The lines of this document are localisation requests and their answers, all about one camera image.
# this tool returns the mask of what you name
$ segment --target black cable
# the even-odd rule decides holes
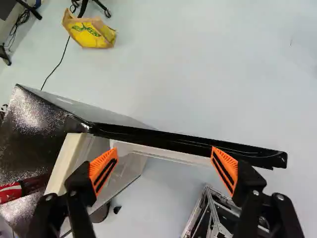
[[[11,39],[9,40],[9,43],[7,46],[4,47],[8,47],[9,51],[11,50],[11,47],[13,46],[13,43],[15,41],[15,36],[16,36],[16,32],[19,26],[23,25],[24,23],[26,23],[28,20],[30,19],[30,10],[25,9],[17,18],[15,24],[13,25],[9,36],[11,36]]]
[[[65,52],[66,52],[66,49],[67,49],[67,45],[68,45],[68,42],[69,42],[69,39],[70,39],[70,36],[67,39],[67,42],[66,42],[66,45],[65,45],[65,49],[64,49],[64,52],[63,52],[63,56],[61,57],[60,62],[58,63],[58,65],[56,65],[56,67],[53,69],[53,71],[46,77],[46,79],[44,80],[44,83],[43,83],[43,85],[41,87],[41,90],[43,89],[47,79],[54,73],[54,71],[60,66],[61,62],[63,61],[64,55],[65,55]]]
[[[76,11],[76,9],[77,9],[77,5],[74,4],[73,1],[72,1],[72,3],[73,4],[69,7],[69,10],[71,11],[71,13],[74,13]],[[70,36],[68,36],[68,39],[67,39],[67,42],[66,42],[66,45],[65,45],[65,49],[64,49],[63,55],[62,55],[62,57],[60,59],[60,62],[58,63],[58,65],[56,65],[56,67],[53,69],[53,71],[44,80],[44,83],[43,83],[43,85],[41,87],[41,91],[44,88],[44,85],[46,84],[47,79],[55,72],[55,70],[60,66],[61,62],[63,61],[64,55],[65,55],[65,52],[66,52],[66,49],[67,49],[67,46],[68,46],[69,39],[70,39]]]

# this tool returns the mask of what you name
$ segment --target light blue floor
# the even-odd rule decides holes
[[[288,152],[287,169],[259,170],[265,191],[287,194],[306,236],[314,237],[317,1],[103,2],[110,20],[94,3],[86,16],[100,15],[117,30],[115,47],[82,49],[70,41],[44,90],[160,130]],[[0,69],[3,103],[15,83],[40,88],[60,60],[68,37],[61,19],[70,1],[46,4],[13,65]],[[165,186],[161,191],[171,192]]]

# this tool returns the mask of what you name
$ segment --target yellow plastic bag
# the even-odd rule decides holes
[[[62,21],[69,35],[82,47],[113,47],[116,33],[100,17],[77,18],[67,8]]]

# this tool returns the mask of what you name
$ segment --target orange clamp pad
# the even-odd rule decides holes
[[[94,187],[96,197],[100,193],[102,187],[110,177],[114,167],[118,163],[117,148],[113,148],[103,153],[99,157],[90,162],[89,178]]]
[[[231,196],[238,182],[238,161],[216,147],[211,150],[211,163]]]

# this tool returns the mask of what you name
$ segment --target black stand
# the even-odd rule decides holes
[[[18,3],[20,3],[22,6],[24,6],[26,9],[30,10],[30,12],[33,13],[33,15],[41,20],[42,16],[36,11],[36,9],[34,7],[29,6],[26,2],[24,2],[23,0],[16,0]]]
[[[79,4],[77,3],[77,1],[79,1],[79,0],[72,0],[72,3],[76,6],[76,7],[78,7],[79,6]],[[104,13],[105,13],[105,16],[107,17],[107,18],[111,18],[111,13],[110,13],[110,11],[108,10],[108,8],[105,6],[105,5],[103,5],[99,0],[93,0],[95,3],[97,3],[97,5],[99,6],[99,7],[101,7],[103,10],[104,10]],[[87,4],[88,4],[88,0],[83,0],[83,2],[81,3],[81,8],[80,8],[80,12],[79,12],[79,14],[78,14],[78,18],[81,18],[83,15],[84,15],[84,13],[85,13],[85,11],[86,11],[86,8],[87,8]]]
[[[26,2],[24,2],[23,0],[16,0],[19,4],[21,4],[22,6],[24,6],[26,9],[28,9],[31,13],[33,13],[33,15],[39,19],[42,20],[42,16],[36,11],[35,7],[32,7],[30,5],[28,5]],[[9,56],[7,55],[7,53],[5,52],[4,46],[0,46],[0,58],[3,58],[3,61],[7,64],[7,65],[11,65],[12,62],[9,58]]]
[[[1,45],[0,46],[0,57],[3,59],[3,61],[10,66],[12,64],[9,56],[7,55],[7,53],[5,52],[4,46]]]

